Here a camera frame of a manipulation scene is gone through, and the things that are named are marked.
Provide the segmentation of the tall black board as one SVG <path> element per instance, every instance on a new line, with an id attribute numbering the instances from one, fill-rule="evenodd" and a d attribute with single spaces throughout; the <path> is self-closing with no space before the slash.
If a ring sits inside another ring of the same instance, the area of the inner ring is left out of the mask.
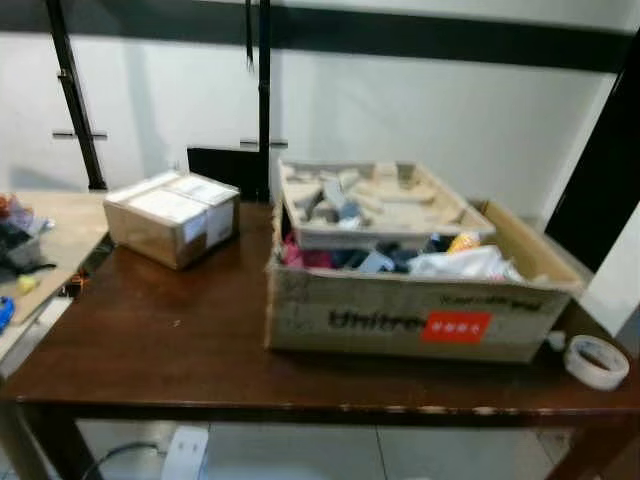
<path id="1" fill-rule="evenodd" d="M 596 273 L 637 205 L 640 37 L 614 81 L 602 114 L 559 197 L 545 233 Z"/>

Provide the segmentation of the white tape roll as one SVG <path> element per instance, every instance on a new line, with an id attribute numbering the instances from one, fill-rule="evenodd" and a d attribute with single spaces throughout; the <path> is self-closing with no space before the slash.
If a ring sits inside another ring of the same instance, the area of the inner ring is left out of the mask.
<path id="1" fill-rule="evenodd" d="M 563 358 L 564 370 L 595 390 L 617 389 L 631 371 L 630 361 L 621 349 L 594 335 L 573 335 Z"/>

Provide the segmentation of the white plastic bag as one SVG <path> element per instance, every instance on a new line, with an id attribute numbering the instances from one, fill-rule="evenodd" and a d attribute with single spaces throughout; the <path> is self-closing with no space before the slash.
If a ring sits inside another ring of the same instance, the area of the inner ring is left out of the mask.
<path id="1" fill-rule="evenodd" d="M 416 276 L 457 276 L 512 282 L 525 280 L 525 276 L 494 244 L 452 253 L 421 253 L 407 264 L 410 274 Z"/>

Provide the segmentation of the grey pulp packing tray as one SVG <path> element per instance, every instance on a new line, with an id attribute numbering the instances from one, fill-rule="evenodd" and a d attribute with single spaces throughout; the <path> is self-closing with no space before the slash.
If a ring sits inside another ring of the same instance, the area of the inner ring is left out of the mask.
<path id="1" fill-rule="evenodd" d="M 424 247 L 434 236 L 497 228 L 425 166 L 412 163 L 278 163 L 283 211 L 303 250 Z"/>

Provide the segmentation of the large Unitree cardboard box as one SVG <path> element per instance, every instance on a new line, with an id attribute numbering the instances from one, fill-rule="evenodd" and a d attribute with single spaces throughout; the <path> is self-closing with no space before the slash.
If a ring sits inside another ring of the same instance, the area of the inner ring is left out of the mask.
<path id="1" fill-rule="evenodd" d="M 586 270 L 553 239 L 489 198 L 472 205 L 521 280 L 411 276 L 285 264 L 287 212 L 276 207 L 266 264 L 266 347 L 527 364 Z"/>

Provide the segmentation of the pink wrapper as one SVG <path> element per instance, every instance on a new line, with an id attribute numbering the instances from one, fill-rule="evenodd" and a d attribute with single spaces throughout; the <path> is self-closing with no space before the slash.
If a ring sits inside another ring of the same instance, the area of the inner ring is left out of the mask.
<path id="1" fill-rule="evenodd" d="M 293 236 L 284 238 L 282 262 L 288 268 L 333 269 L 332 252 L 328 250 L 303 250 Z"/>

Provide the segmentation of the upright black pole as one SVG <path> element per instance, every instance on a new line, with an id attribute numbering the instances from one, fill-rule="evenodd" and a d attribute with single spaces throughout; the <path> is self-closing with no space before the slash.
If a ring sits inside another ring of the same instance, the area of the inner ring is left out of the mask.
<path id="1" fill-rule="evenodd" d="M 271 165 L 271 0 L 244 0 L 244 22 L 246 22 L 246 50 L 256 49 L 256 58 L 250 54 L 250 64 L 257 76 L 259 97 L 259 136 L 257 156 L 259 175 L 252 182 L 252 204 L 270 202 Z"/>

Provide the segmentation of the black flat panel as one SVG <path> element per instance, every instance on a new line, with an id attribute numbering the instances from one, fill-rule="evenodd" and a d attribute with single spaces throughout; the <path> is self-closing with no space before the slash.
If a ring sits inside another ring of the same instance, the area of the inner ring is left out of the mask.
<path id="1" fill-rule="evenodd" d="M 186 154 L 188 169 L 192 173 L 236 187 L 242 201 L 269 204 L 269 163 L 259 152 L 188 147 Z"/>

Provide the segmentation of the small taped cardboard box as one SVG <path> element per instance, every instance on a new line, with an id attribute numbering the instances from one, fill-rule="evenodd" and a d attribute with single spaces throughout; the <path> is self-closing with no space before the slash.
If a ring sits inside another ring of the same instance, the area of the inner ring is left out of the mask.
<path id="1" fill-rule="evenodd" d="M 241 191 L 195 173 L 165 172 L 108 193 L 111 239 L 175 270 L 237 233 Z"/>

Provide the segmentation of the dark brown wooden table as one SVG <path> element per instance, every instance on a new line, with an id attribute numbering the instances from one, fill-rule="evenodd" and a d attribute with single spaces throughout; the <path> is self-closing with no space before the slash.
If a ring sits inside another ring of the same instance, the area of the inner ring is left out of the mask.
<path id="1" fill-rule="evenodd" d="M 640 433 L 640 375 L 585 387 L 556 352 L 530 365 L 278 352 L 265 346 L 273 211 L 191 269 L 115 250 L 0 399 L 61 480 L 101 480 L 78 421 L 296 422 L 398 428 L 572 428 L 547 480 L 604 476 Z"/>

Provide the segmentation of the light wooden table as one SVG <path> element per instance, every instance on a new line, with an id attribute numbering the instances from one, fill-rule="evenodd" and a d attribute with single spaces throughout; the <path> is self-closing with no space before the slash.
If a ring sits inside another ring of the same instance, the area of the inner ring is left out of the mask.
<path id="1" fill-rule="evenodd" d="M 40 238 L 45 259 L 56 268 L 38 271 L 31 292 L 18 291 L 13 275 L 0 274 L 0 294 L 13 297 L 15 316 L 0 332 L 0 372 L 12 374 L 70 306 L 58 294 L 108 234 L 102 196 L 91 193 L 18 192 L 23 204 L 49 218 L 54 228 Z"/>

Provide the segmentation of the slanted black pole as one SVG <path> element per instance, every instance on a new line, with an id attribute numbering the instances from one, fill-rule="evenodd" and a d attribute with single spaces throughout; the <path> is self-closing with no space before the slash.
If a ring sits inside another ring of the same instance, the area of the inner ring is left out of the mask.
<path id="1" fill-rule="evenodd" d="M 88 179 L 90 191 L 106 191 L 108 183 L 102 175 L 102 169 L 97 155 L 95 137 L 91 131 L 90 119 L 84 110 L 81 86 L 78 83 L 76 59 L 74 59 L 70 36 L 65 22 L 65 14 L 61 0 L 42 0 L 45 5 L 47 20 L 49 20 L 52 46 L 58 59 L 58 79 L 63 91 L 64 99 L 72 123 L 73 136 L 81 152 L 84 172 Z"/>

